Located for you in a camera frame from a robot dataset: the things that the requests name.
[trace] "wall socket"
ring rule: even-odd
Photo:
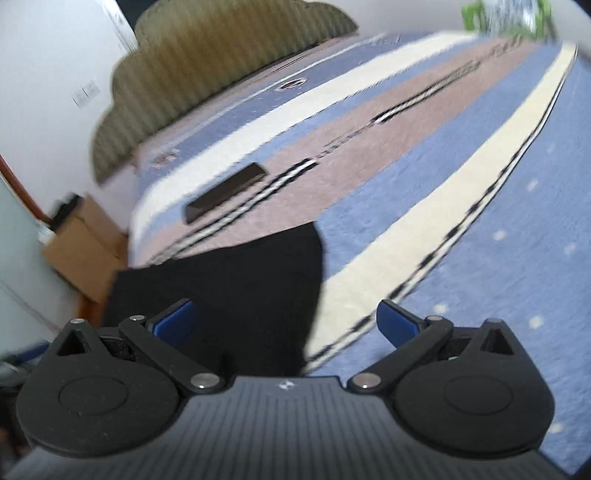
[[[99,93],[100,90],[93,80],[87,83],[86,85],[81,86],[77,91],[75,91],[74,95],[72,96],[72,100],[74,100],[74,103],[78,106],[78,108],[82,108],[86,106]]]

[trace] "brown wooden frame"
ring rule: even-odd
[[[25,187],[23,187],[22,183],[18,181],[18,178],[16,178],[15,174],[12,172],[1,155],[0,174],[2,174],[4,179],[10,185],[10,188],[14,191],[14,193],[17,194],[17,196],[21,199],[25,207],[29,209],[33,216],[42,222],[49,223],[49,217],[43,213],[43,210],[41,210],[39,205],[36,204],[35,200],[33,200],[33,198],[27,193]]]

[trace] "cardboard box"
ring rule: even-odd
[[[126,269],[127,242],[117,225],[86,196],[43,248],[43,257],[92,301],[101,303],[115,274]]]

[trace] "black rectangular object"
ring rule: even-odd
[[[246,190],[267,175],[267,171],[258,163],[251,163],[242,170],[208,190],[199,198],[185,205],[185,222],[190,224],[209,210],[220,206],[237,193]]]

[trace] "striped bedding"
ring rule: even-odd
[[[553,389],[544,445],[572,471],[591,453],[591,419],[576,421],[591,353],[572,347],[591,335],[590,82],[567,43],[439,32],[319,46],[141,146],[132,266],[314,221],[325,279],[309,371],[343,376],[388,353],[384,297],[459,325],[503,317]],[[251,162],[269,175],[183,223],[188,201]]]

